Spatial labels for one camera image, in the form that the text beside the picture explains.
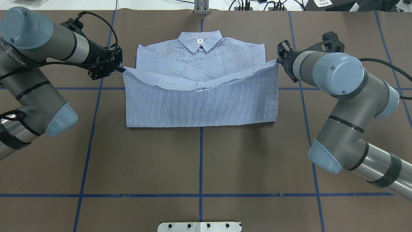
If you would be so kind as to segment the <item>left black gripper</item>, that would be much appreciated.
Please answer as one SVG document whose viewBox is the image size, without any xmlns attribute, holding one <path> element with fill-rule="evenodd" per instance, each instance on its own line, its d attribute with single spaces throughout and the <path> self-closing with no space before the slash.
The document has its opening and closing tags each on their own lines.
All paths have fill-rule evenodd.
<svg viewBox="0 0 412 232">
<path fill-rule="evenodd" d="M 125 68 L 122 66 L 123 51 L 118 44 L 115 43 L 107 48 L 93 41 L 88 41 L 88 43 L 89 54 L 84 65 L 92 80 L 108 77 L 114 72 L 125 72 Z"/>
</svg>

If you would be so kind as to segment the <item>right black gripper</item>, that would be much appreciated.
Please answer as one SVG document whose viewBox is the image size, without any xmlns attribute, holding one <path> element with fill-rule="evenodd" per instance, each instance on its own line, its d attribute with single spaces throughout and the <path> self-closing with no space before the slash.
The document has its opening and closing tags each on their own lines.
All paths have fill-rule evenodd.
<svg viewBox="0 0 412 232">
<path fill-rule="evenodd" d="M 279 63 L 284 68 L 287 76 L 294 82 L 298 82 L 299 79 L 293 73 L 293 64 L 301 50 L 293 50 L 288 40 L 284 40 L 277 45 L 277 55 Z"/>
</svg>

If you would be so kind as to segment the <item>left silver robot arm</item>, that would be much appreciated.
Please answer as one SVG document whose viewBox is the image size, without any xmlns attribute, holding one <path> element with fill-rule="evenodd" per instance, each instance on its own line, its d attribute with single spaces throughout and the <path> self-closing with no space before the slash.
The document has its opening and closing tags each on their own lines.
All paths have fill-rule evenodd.
<svg viewBox="0 0 412 232">
<path fill-rule="evenodd" d="M 84 15 L 102 20 L 115 37 L 110 47 L 91 41 L 82 31 Z M 88 11 L 57 24 L 23 6 L 7 10 L 1 19 L 1 86 L 20 107 L 1 114 L 1 159 L 22 150 L 36 138 L 55 137 L 78 122 L 78 115 L 40 70 L 68 65 L 88 71 L 92 80 L 125 72 L 122 49 L 112 25 Z"/>
</svg>

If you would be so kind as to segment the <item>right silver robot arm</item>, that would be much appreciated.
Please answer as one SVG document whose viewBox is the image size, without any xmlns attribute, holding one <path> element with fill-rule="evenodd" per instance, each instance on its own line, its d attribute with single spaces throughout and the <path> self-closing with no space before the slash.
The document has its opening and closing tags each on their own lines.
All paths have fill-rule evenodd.
<svg viewBox="0 0 412 232">
<path fill-rule="evenodd" d="M 288 41 L 277 48 L 277 62 L 293 82 L 307 83 L 337 100 L 312 142 L 309 160 L 332 174 L 352 172 L 411 201 L 411 164 L 363 139 L 373 119 L 396 110 L 398 92 L 346 53 L 293 50 Z"/>
</svg>

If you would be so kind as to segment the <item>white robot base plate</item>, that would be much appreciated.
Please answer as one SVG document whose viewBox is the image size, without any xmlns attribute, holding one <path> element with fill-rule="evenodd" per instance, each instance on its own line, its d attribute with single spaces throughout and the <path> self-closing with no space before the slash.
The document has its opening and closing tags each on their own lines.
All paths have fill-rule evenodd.
<svg viewBox="0 0 412 232">
<path fill-rule="evenodd" d="M 160 223 L 158 232 L 242 232 L 238 222 L 169 222 Z"/>
</svg>

